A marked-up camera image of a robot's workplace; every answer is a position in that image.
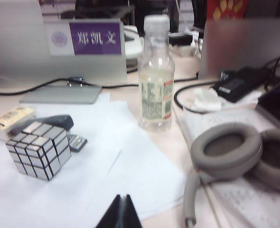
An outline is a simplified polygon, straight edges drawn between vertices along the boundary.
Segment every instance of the bottle label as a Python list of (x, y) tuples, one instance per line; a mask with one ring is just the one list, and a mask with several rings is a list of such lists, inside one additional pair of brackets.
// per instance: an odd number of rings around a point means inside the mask
[(171, 117), (173, 80), (141, 82), (141, 114), (147, 121), (163, 121)]

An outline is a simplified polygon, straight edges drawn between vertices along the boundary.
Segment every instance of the university logo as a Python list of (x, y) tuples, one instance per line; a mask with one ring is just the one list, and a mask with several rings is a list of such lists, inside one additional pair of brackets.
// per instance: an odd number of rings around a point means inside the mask
[(56, 31), (52, 35), (52, 41), (54, 45), (58, 47), (64, 47), (67, 44), (67, 37), (63, 32)]

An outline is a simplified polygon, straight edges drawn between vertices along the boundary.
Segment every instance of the name plate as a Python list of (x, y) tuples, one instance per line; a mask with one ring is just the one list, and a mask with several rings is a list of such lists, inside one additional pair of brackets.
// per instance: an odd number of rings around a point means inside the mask
[(46, 22), (50, 54), (121, 55), (121, 25), (119, 21)]

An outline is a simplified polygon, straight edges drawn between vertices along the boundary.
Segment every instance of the crumpled tissue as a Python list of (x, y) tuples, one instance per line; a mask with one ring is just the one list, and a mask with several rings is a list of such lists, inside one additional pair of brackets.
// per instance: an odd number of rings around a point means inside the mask
[(194, 89), (194, 95), (195, 99), (190, 107), (191, 110), (197, 112), (216, 112), (227, 108), (256, 104), (262, 92), (253, 90), (236, 103), (229, 102), (223, 97), (218, 96), (213, 88), (196, 88)]

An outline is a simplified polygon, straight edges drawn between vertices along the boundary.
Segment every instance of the purple name plate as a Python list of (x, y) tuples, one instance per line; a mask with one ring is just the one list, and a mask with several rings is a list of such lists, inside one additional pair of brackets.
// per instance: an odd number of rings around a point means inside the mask
[(120, 55), (119, 22), (70, 22), (75, 55)]

